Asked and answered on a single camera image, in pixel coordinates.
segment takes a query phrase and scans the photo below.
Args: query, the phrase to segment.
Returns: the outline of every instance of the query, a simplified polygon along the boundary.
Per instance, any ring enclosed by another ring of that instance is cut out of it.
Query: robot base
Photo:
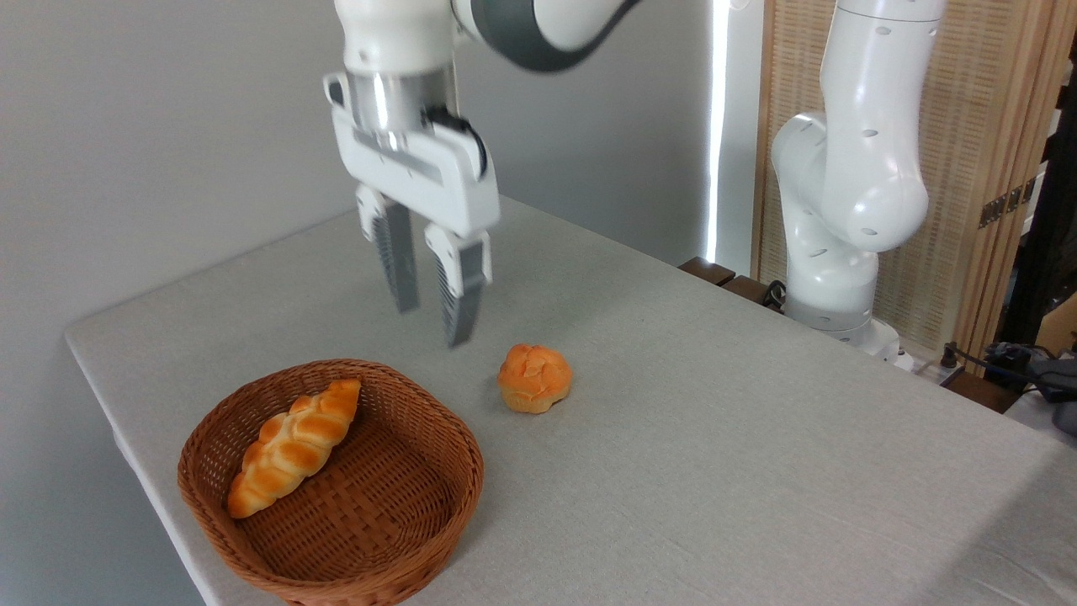
[[[890,363],[903,370],[912,371],[912,356],[900,347],[897,332],[886,323],[871,319],[864,325],[850,330],[820,332],[842,343]]]

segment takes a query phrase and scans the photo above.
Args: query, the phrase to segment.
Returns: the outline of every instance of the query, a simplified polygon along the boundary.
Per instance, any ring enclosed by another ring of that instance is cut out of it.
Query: wooden screen
[[[753,255],[763,281],[785,277],[771,142],[793,115],[822,109],[819,73],[835,0],[768,0],[766,10],[766,156],[757,170]],[[1077,2],[950,0],[921,105],[927,219],[912,239],[880,255],[876,315],[904,339],[940,352],[955,338],[978,351],[994,337],[1024,185],[1039,164],[1075,23]]]

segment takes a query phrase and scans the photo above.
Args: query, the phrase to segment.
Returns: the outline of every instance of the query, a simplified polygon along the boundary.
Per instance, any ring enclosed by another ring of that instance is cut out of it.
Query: bread
[[[516,412],[542,414],[572,389],[572,369],[561,354],[542,346],[508,351],[498,374],[501,398]]]
[[[358,379],[334,381],[321,394],[299,396],[289,412],[266,421],[228,490],[228,516],[253,516],[318,474],[355,419],[359,390]]]

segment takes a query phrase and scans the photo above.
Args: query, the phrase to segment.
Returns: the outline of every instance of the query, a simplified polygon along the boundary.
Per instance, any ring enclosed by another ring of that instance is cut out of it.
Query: woven basket
[[[225,511],[243,453],[269,418],[331,381],[360,378],[360,405],[328,462],[292,494],[244,520]],[[289,604],[398,604],[448,562],[482,489],[475,437],[391,368],[310,363],[240,387],[183,447],[183,501],[241,578]]]

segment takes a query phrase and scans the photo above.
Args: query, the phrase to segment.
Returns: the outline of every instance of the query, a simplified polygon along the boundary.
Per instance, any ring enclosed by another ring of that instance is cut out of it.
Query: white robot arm
[[[946,0],[838,0],[823,58],[826,113],[795,116],[772,160],[788,250],[785,314],[887,362],[872,320],[878,252],[927,213],[920,98]]]
[[[447,341],[466,341],[491,280],[499,219],[490,154],[449,113],[453,44],[479,40],[516,65],[559,71],[587,58],[639,0],[335,0],[346,72],[325,79],[340,155],[360,182],[400,311],[418,307],[410,213],[430,220]],[[838,0],[823,66],[827,115],[794,117],[774,141],[789,249],[786,313],[889,358],[893,329],[871,320],[876,253],[927,209],[920,91],[945,0]]]
[[[410,213],[430,221],[450,348],[471,338],[492,279],[487,229],[500,202],[493,163],[474,128],[447,109],[462,32],[520,67],[584,60],[639,0],[335,0],[346,72],[325,77],[340,157],[359,182],[373,240],[401,313],[418,307]]]

